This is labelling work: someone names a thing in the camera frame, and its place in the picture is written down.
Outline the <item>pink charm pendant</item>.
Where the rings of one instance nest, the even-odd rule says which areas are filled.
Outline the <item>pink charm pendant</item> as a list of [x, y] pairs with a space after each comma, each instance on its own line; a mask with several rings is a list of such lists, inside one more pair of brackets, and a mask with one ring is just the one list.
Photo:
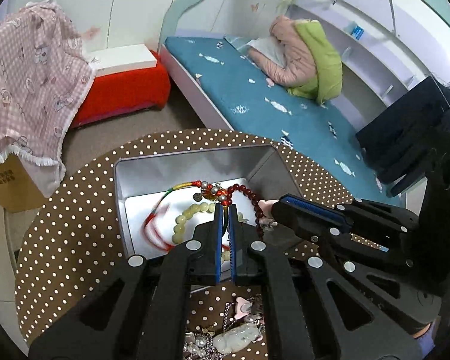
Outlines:
[[278, 225], [272, 215], [272, 206], [277, 202], [278, 200], [260, 200], [258, 202], [258, 207], [263, 214], [263, 217], [259, 219], [259, 225], [264, 231], [272, 231]]

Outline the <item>small blue box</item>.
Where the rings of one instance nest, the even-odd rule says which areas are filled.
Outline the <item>small blue box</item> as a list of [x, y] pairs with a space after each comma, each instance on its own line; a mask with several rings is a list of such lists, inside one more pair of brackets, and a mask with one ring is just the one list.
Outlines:
[[363, 34], [364, 34], [364, 29], [358, 25], [355, 25], [350, 31], [350, 35], [357, 41], [359, 41], [362, 38]]

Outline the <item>pink padded jacket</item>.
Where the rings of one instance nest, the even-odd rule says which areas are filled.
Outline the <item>pink padded jacket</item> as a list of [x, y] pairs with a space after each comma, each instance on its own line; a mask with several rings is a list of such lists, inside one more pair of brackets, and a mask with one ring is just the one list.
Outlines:
[[309, 47], [298, 35], [295, 21], [286, 16], [272, 22], [268, 37], [254, 39], [247, 46], [252, 61], [283, 87], [302, 86], [317, 74]]

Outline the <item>green quilt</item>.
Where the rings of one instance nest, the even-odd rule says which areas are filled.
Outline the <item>green quilt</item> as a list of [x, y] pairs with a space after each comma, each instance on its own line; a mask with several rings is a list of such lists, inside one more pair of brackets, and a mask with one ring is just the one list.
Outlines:
[[289, 94], [315, 100], [319, 105], [338, 97], [342, 91], [341, 56], [328, 41], [322, 24], [317, 20], [295, 20], [293, 26], [313, 57], [316, 74], [305, 84], [288, 88]]

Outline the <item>white flat box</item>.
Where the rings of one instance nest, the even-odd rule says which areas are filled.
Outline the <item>white flat box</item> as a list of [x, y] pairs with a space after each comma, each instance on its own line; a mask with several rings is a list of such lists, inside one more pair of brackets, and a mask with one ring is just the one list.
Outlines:
[[157, 66], [157, 59], [144, 44], [97, 50], [87, 58], [97, 77]]

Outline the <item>dark navy hanging garment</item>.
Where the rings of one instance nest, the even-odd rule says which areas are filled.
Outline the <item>dark navy hanging garment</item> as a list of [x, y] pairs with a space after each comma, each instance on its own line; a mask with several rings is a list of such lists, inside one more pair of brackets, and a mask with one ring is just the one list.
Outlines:
[[429, 76], [356, 133], [367, 165], [395, 197], [424, 177], [425, 139], [450, 133], [450, 88]]

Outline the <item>red storage ottoman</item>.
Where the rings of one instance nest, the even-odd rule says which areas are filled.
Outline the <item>red storage ottoman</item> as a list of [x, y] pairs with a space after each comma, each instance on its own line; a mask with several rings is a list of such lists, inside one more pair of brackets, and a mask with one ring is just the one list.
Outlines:
[[170, 96], [170, 77], [160, 56], [155, 67], [99, 76], [71, 123], [72, 128], [156, 107], [164, 108]]

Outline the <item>brown polka dot tablecloth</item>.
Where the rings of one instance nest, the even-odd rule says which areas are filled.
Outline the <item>brown polka dot tablecloth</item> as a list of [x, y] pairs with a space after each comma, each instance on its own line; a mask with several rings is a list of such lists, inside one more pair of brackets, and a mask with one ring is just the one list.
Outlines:
[[319, 159], [287, 141], [196, 128], [152, 133], [96, 156], [67, 176], [25, 232], [17, 256], [15, 303], [26, 345], [91, 292], [124, 258], [113, 195], [113, 167], [120, 158], [226, 147], [274, 146], [307, 199], [327, 206], [355, 197], [385, 198], [360, 155]]

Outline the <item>silver metal tin box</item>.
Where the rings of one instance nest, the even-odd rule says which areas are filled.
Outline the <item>silver metal tin box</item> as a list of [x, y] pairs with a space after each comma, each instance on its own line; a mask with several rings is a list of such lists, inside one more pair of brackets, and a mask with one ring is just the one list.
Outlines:
[[271, 145], [227, 146], [121, 159], [114, 169], [115, 197], [124, 254], [147, 259], [164, 254], [176, 218], [195, 204], [194, 182], [244, 185], [265, 200], [300, 189]]

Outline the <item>pink checkered cloth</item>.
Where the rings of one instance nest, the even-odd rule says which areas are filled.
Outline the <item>pink checkered cloth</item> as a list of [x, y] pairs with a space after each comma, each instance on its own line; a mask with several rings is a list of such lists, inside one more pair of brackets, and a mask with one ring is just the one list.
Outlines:
[[45, 197], [65, 177], [65, 134], [94, 79], [83, 39], [55, 0], [0, 22], [0, 164], [16, 155]]

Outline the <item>teal bed mattress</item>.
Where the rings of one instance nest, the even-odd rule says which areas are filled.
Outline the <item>teal bed mattress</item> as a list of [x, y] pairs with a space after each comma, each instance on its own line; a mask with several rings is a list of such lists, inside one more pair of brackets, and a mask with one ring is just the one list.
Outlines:
[[207, 128], [269, 138], [283, 152], [296, 150], [319, 164], [320, 182], [332, 176], [354, 197], [403, 206], [365, 163], [356, 130], [338, 106], [345, 97], [319, 105], [292, 96], [225, 39], [168, 37], [159, 55]]

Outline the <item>cardboard box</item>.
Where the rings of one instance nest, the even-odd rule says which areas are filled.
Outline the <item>cardboard box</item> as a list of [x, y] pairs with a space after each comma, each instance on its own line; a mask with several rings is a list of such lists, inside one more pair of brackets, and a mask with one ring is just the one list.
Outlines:
[[0, 205], [11, 213], [39, 208], [44, 195], [29, 177], [20, 159], [11, 154], [0, 164]]

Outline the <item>red green cord charm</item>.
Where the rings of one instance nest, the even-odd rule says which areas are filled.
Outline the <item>red green cord charm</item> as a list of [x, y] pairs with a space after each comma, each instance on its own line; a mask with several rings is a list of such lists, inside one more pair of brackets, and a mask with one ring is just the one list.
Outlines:
[[146, 216], [141, 227], [144, 239], [168, 253], [193, 233], [201, 219], [211, 219], [218, 204], [223, 207], [225, 224], [232, 200], [221, 184], [195, 180], [174, 185]]

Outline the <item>white jade carved pendant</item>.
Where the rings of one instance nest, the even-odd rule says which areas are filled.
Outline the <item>white jade carved pendant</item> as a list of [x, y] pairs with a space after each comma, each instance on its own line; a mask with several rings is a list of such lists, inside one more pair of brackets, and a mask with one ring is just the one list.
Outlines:
[[246, 348], [261, 335], [257, 325], [246, 322], [237, 328], [232, 328], [212, 339], [212, 345], [217, 352], [229, 355]]

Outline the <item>teal bunk bed frame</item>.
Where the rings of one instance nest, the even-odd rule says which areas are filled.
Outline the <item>teal bunk bed frame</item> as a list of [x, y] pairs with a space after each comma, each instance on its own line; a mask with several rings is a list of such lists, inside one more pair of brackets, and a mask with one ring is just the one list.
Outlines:
[[[424, 77], [450, 86], [447, 0], [173, 0], [160, 38], [260, 38], [279, 14], [322, 24], [345, 69], [332, 100], [347, 99], [338, 106], [357, 129]], [[359, 41], [355, 25], [364, 29]]]

